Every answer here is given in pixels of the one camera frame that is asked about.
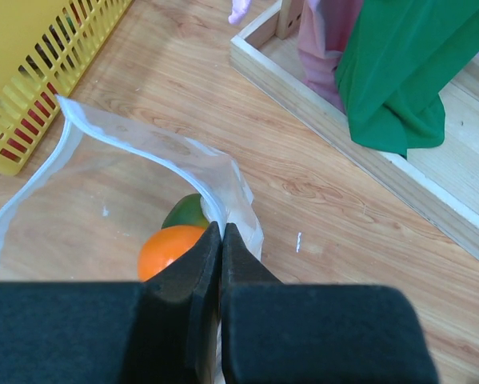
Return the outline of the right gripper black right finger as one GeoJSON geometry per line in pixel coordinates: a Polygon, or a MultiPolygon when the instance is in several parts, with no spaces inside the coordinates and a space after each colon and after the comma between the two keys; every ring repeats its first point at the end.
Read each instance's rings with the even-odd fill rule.
{"type": "Polygon", "coordinates": [[[285,284],[226,226],[222,371],[228,383],[436,383],[408,298],[374,284],[285,284]]]}

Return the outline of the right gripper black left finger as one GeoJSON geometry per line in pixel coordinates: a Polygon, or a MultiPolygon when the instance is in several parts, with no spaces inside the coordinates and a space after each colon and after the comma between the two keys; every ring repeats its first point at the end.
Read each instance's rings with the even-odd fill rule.
{"type": "Polygon", "coordinates": [[[212,223],[146,282],[0,282],[0,383],[211,383],[221,256],[212,223]]]}

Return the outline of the small orange fruit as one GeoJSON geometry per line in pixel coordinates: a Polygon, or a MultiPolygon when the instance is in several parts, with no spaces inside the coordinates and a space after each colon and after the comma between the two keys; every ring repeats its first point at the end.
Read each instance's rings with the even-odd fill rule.
{"type": "Polygon", "coordinates": [[[159,230],[143,245],[138,257],[138,277],[147,281],[190,250],[204,234],[199,226],[177,225],[159,230]]]}

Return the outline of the green yellow mango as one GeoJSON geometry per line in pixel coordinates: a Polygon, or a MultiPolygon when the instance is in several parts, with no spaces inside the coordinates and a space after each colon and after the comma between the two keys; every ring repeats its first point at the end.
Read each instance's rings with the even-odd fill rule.
{"type": "Polygon", "coordinates": [[[210,222],[202,210],[202,196],[199,193],[181,198],[166,216],[161,228],[171,226],[197,226],[206,229],[210,222]]]}

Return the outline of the clear zip top bag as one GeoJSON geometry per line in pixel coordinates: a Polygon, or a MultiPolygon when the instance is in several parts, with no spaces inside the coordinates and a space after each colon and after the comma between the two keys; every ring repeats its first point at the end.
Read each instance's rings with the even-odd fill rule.
{"type": "Polygon", "coordinates": [[[228,154],[61,99],[52,154],[0,209],[0,282],[140,282],[138,257],[178,201],[199,193],[220,230],[261,254],[253,194],[228,154]]]}

